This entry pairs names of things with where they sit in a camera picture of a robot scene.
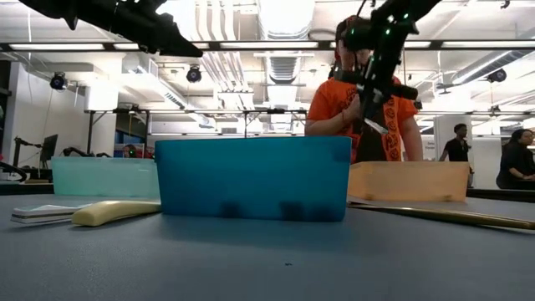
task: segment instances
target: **cardboard box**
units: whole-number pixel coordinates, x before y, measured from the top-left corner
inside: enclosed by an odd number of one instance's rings
[[[468,162],[360,162],[349,169],[348,194],[369,201],[463,202]]]

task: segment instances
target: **orange shirt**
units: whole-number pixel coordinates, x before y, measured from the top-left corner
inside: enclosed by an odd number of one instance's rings
[[[335,117],[346,109],[357,89],[354,84],[336,79],[329,79],[321,84],[310,105],[307,119],[319,121]],[[382,135],[362,121],[348,125],[337,135],[346,135],[353,140],[352,163],[361,161],[401,161],[400,127],[403,121],[416,115],[418,110],[413,102],[399,97],[392,97],[378,110],[372,119],[388,130]]]

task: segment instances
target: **table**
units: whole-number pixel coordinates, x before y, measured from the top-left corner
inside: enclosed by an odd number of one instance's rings
[[[341,223],[156,214],[19,226],[0,198],[0,300],[532,300],[535,234],[349,209]],[[469,199],[535,220],[535,205]]]

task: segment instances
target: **ceiling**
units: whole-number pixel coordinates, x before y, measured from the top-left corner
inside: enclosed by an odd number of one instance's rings
[[[169,5],[167,12],[174,15],[175,21],[179,24],[179,28],[183,33],[185,32],[184,26],[187,25],[184,24],[185,20],[191,20],[191,18],[188,18],[187,14],[181,11],[180,5],[187,1],[168,0],[164,4]],[[284,16],[295,14],[300,10],[299,5],[312,0],[271,1],[284,3],[282,9],[285,9],[285,11],[279,12],[279,17],[280,22],[285,23],[292,21],[288,21],[288,18]],[[224,6],[229,1],[221,1],[221,3]],[[232,3],[234,10],[233,29],[236,38],[241,40],[261,39],[257,1],[231,0],[230,3]],[[332,31],[339,21],[352,13],[356,13],[360,4],[361,1],[315,1],[311,30],[313,32],[319,29]],[[203,5],[207,5],[206,21],[202,17]],[[535,28],[535,18],[532,17],[535,15],[535,1],[514,0],[505,9],[501,9],[501,5],[503,5],[502,0],[443,0],[431,13],[417,23],[420,35],[410,36],[410,39],[515,39],[525,38],[522,35]],[[201,33],[202,25],[206,24],[210,38],[217,39],[217,33],[213,31],[211,24],[211,12],[213,9],[213,3],[210,0],[196,1],[196,35]],[[369,15],[370,10],[369,4],[366,3],[362,14]],[[315,33],[311,38],[334,39],[333,35],[328,33]],[[79,23],[76,31],[70,31],[63,20],[46,18],[17,1],[0,0],[0,42],[21,43],[28,41],[33,43],[67,43],[122,40],[112,33],[107,33],[84,22]],[[396,75],[402,82],[418,87],[421,100],[433,110],[437,110],[434,104],[442,96],[437,93],[440,92],[439,90],[433,88],[433,84],[442,81],[447,82],[448,76],[468,67],[490,53],[483,51],[407,51]],[[20,59],[20,55],[13,54],[10,58]],[[216,55],[221,55],[221,60],[225,61],[222,54]],[[293,84],[298,86],[297,93],[294,96],[297,105],[294,107],[303,107],[305,109],[313,98],[315,90],[327,79],[330,65],[334,60],[334,54],[327,51],[312,52],[307,55],[308,57],[301,59],[298,75],[293,81]],[[57,62],[91,63],[106,72],[107,61],[124,56],[124,54],[102,53],[40,53],[32,54],[32,59],[38,59],[45,64]],[[271,99],[267,85],[271,84],[271,82],[267,79],[266,60],[257,58],[253,52],[248,51],[240,51],[239,56],[242,61],[244,78],[253,92],[252,102],[257,107],[269,105]],[[184,95],[188,103],[202,109],[217,109],[221,107],[221,102],[213,97],[214,89],[217,90],[219,85],[217,81],[211,79],[204,65],[198,59],[160,56],[151,56],[150,59],[157,63],[160,78],[166,81],[173,90]],[[202,80],[198,83],[191,84],[186,80],[186,73],[191,64],[201,65]],[[231,73],[228,64],[223,64],[223,66],[228,73]],[[532,96],[529,93],[534,89],[532,88],[532,82],[535,78],[532,72],[535,70],[535,55],[529,54],[503,68],[507,72],[507,79],[501,83],[492,84],[492,88],[488,82],[476,80],[449,90],[453,92],[461,90],[463,93],[469,93],[473,102],[481,107],[490,107],[491,104],[499,103],[505,99],[513,99],[527,93],[522,105],[531,105]],[[120,82],[124,86],[121,93],[122,101],[136,102],[164,109],[172,107],[155,92],[153,83],[145,80],[144,77],[140,77],[138,74],[123,74],[121,77]]]

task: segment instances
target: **blue plastic bin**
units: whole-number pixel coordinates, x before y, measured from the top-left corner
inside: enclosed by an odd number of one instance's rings
[[[52,176],[57,195],[160,197],[156,163],[149,159],[53,157]]]
[[[162,140],[155,159],[166,214],[337,222],[351,139]]]

